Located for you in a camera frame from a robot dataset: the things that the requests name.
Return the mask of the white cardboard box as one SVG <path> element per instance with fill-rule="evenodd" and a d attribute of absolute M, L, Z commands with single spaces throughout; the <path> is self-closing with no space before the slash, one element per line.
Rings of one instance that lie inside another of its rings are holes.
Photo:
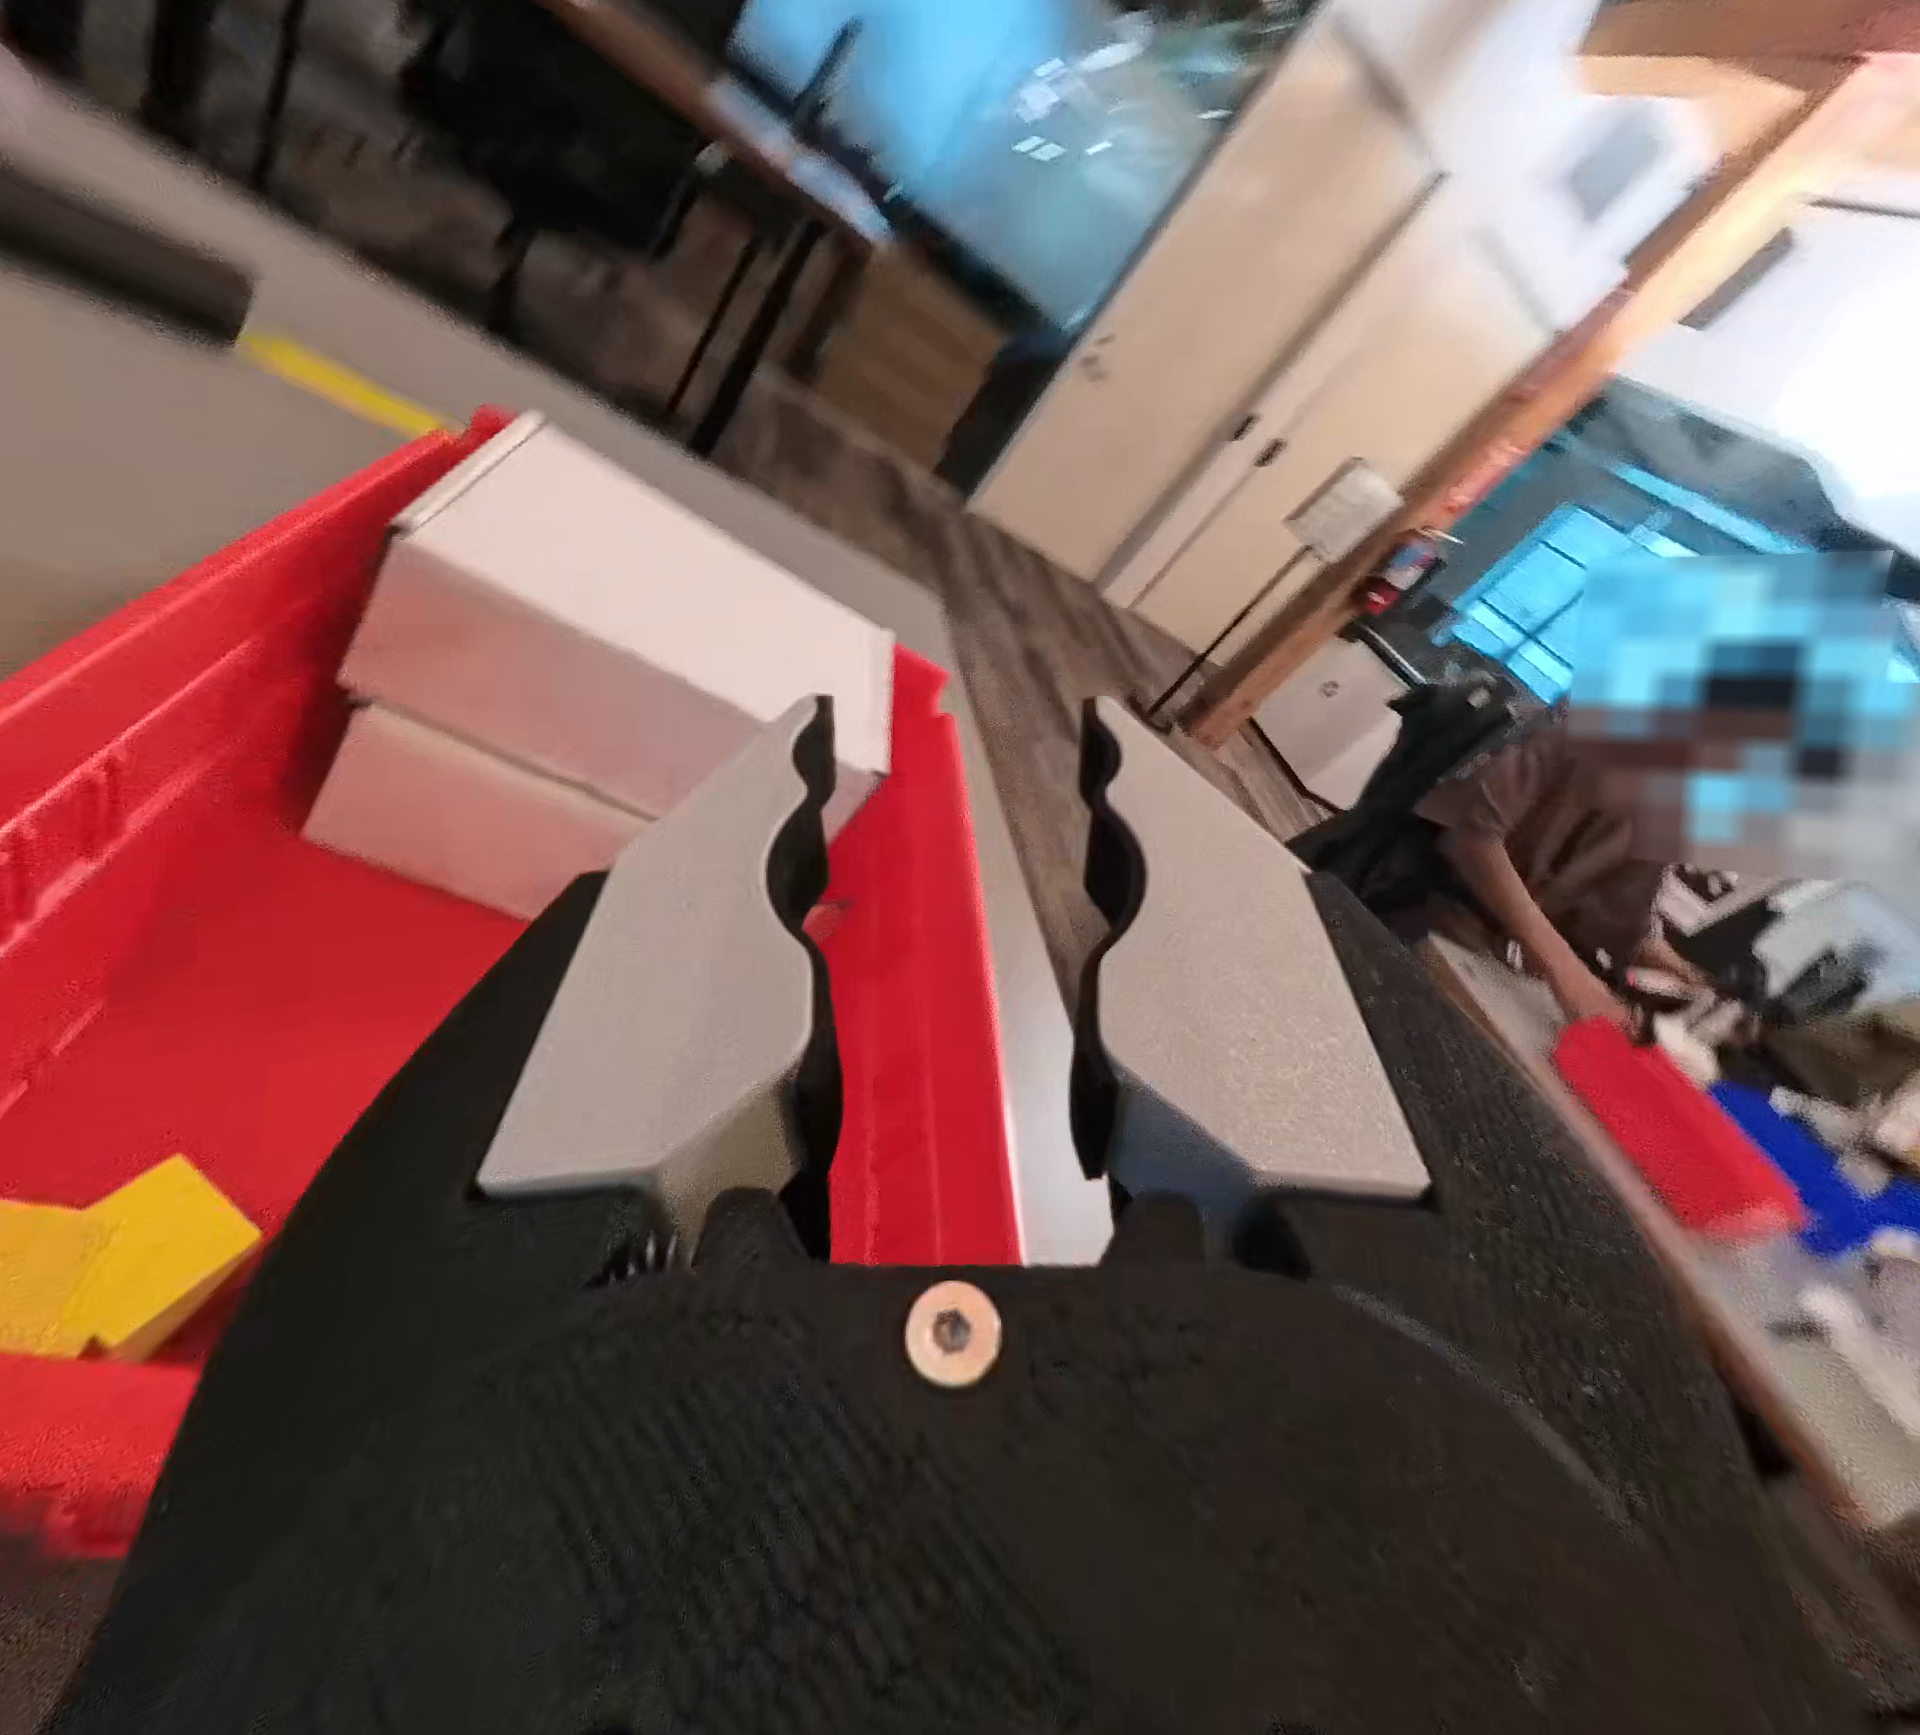
<path fill-rule="evenodd" d="M 895 767 L 896 637 L 525 414 L 391 525 L 343 683 L 663 819 L 830 701 L 829 833 Z"/>

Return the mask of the wooden post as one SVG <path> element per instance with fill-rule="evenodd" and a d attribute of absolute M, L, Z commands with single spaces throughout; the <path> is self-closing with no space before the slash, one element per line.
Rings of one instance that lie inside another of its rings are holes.
<path fill-rule="evenodd" d="M 1644 340 L 1677 324 L 1748 258 L 1792 210 L 1917 112 L 1917 58 L 1881 54 L 1824 74 L 1794 108 L 1729 154 L 1644 236 L 1622 278 L 1506 388 L 1460 426 L 1404 485 L 1395 517 L 1268 617 L 1195 691 L 1174 727 L 1223 745 L 1384 585 L 1404 547 L 1434 545 L 1616 376 Z"/>

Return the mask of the blue plastic bin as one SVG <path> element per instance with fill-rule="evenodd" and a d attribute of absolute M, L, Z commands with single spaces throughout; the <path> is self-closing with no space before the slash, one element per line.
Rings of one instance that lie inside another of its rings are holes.
<path fill-rule="evenodd" d="M 1710 1093 L 1746 1137 L 1788 1177 L 1807 1207 L 1809 1223 L 1799 1241 L 1819 1259 L 1838 1261 L 1868 1247 L 1874 1235 L 1892 1231 L 1917 1241 L 1919 1183 L 1892 1175 L 1866 1193 L 1842 1171 L 1841 1151 L 1826 1145 L 1812 1123 L 1782 1107 L 1773 1091 L 1716 1079 Z"/>

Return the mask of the yellow cube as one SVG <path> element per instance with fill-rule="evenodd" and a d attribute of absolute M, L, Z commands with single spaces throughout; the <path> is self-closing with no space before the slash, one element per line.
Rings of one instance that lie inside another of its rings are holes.
<path fill-rule="evenodd" d="M 86 1289 L 116 1227 L 88 1211 L 2 1201 L 2 1353 L 76 1359 L 92 1341 Z"/>
<path fill-rule="evenodd" d="M 186 1155 L 174 1153 L 94 1201 L 104 1233 L 81 1313 L 88 1345 L 116 1363 L 144 1363 L 264 1241 L 262 1229 Z"/>

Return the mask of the glass window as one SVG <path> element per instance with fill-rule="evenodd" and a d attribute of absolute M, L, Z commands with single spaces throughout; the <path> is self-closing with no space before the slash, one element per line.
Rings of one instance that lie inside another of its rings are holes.
<path fill-rule="evenodd" d="M 1807 457 L 1621 380 L 1453 525 L 1434 637 L 1557 699 L 1594 573 L 1643 557 L 1836 547 L 1841 527 Z"/>

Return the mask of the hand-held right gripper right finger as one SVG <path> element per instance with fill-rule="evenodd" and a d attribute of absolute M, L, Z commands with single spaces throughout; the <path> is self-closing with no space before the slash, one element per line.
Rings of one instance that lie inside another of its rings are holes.
<path fill-rule="evenodd" d="M 1085 891 L 1068 1127 L 1114 1211 L 1182 1197 L 1249 1233 L 1305 1195 L 1416 1205 L 1428 1161 L 1310 873 L 1110 695 L 1083 707 Z"/>

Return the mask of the white paper notice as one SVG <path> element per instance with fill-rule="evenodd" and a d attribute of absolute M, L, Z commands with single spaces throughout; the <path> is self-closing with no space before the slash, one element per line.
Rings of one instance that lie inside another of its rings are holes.
<path fill-rule="evenodd" d="M 1404 501 L 1393 481 L 1360 457 L 1343 461 L 1287 517 L 1287 531 L 1324 565 L 1343 561 L 1379 527 L 1395 523 Z"/>

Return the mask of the white cabinet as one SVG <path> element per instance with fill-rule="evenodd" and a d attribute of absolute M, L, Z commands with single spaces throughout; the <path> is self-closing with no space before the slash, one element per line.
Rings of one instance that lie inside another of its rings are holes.
<path fill-rule="evenodd" d="M 972 509 L 1213 643 L 1360 463 L 1399 495 L 1546 346 L 1462 186 L 1324 16 L 1079 338 Z"/>

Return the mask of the grey background table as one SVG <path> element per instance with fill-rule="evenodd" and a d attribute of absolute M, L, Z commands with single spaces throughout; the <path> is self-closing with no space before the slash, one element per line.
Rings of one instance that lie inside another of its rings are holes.
<path fill-rule="evenodd" d="M 1857 1529 L 1917 1537 L 1917 1437 L 1804 1311 L 1812 1257 L 1791 1235 L 1719 1243 L 1683 1227 L 1554 1067 L 1563 1011 L 1549 989 L 1442 935 L 1428 935 L 1419 955 L 1579 1143 L 1667 1267 L 1723 1375 L 1801 1477 Z"/>

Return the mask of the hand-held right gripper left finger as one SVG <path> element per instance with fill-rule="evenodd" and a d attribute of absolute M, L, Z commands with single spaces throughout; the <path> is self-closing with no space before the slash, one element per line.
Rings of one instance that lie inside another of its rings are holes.
<path fill-rule="evenodd" d="M 833 1253 L 842 1053 L 807 931 L 829 883 L 836 713 L 805 695 L 607 869 L 478 1167 L 493 1199 L 642 1195 L 695 1243 L 737 1189 Z"/>

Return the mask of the yellow tape strip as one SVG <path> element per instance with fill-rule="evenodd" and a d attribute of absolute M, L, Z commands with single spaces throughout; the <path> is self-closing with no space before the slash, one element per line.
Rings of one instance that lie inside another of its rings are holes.
<path fill-rule="evenodd" d="M 246 330 L 233 344 L 233 354 L 279 384 L 406 443 L 457 428 L 445 414 L 280 334 Z"/>

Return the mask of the red plastic bin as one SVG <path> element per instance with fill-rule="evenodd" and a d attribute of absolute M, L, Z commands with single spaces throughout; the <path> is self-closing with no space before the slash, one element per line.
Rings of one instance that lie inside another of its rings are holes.
<path fill-rule="evenodd" d="M 1667 1051 L 1630 1041 L 1616 1023 L 1581 1019 L 1560 1031 L 1551 1061 L 1684 1229 L 1753 1243 L 1810 1225 L 1788 1175 Z"/>
<path fill-rule="evenodd" d="M 391 519 L 509 424 L 430 432 L 5 681 L 5 1197 L 85 1207 L 181 1153 L 274 1233 L 517 939 L 298 827 Z M 830 855 L 841 1263 L 1025 1257 L 954 697 L 896 647 L 895 769 Z"/>

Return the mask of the wooden desk with black legs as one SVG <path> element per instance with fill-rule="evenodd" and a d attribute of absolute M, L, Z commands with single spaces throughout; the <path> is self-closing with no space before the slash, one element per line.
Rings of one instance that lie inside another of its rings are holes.
<path fill-rule="evenodd" d="M 718 451 L 818 256 L 830 274 L 786 358 L 812 378 L 833 330 L 895 234 L 855 174 L 644 0 L 451 0 L 415 56 L 406 96 L 503 202 L 507 224 L 487 318 L 517 332 L 525 262 L 543 236 L 575 234 L 666 260 L 700 198 L 753 182 L 748 242 L 723 298 L 655 404 L 677 426 L 755 268 L 771 276 L 685 443 Z"/>

